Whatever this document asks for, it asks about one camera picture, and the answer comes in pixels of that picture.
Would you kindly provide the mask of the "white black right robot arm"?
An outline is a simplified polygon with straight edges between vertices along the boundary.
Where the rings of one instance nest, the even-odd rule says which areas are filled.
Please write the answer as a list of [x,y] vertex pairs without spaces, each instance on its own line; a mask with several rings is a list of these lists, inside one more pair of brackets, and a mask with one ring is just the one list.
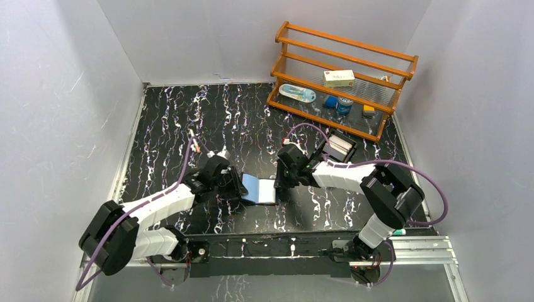
[[334,243],[325,254],[336,261],[372,260],[394,231],[405,227],[425,199],[423,190],[391,160],[373,164],[331,163],[306,156],[289,143],[277,154],[276,188],[304,185],[363,194],[373,215],[350,243]]

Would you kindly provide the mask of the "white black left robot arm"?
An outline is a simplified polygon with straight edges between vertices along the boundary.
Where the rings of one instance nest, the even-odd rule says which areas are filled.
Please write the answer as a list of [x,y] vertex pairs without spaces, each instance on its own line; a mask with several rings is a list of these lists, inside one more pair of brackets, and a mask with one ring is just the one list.
[[124,204],[103,203],[79,239],[79,248],[107,276],[131,260],[153,256],[181,262],[191,255],[188,238],[179,230],[154,225],[176,213],[189,211],[208,193],[239,199],[248,194],[235,167],[221,153],[201,169],[183,173],[171,187]]

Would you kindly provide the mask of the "black leather card holder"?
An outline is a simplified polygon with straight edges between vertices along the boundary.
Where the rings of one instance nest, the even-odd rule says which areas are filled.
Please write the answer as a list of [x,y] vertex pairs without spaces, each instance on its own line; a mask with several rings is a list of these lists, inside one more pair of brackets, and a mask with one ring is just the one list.
[[276,188],[274,179],[260,179],[250,174],[242,174],[242,184],[247,193],[241,198],[253,205],[275,205]]

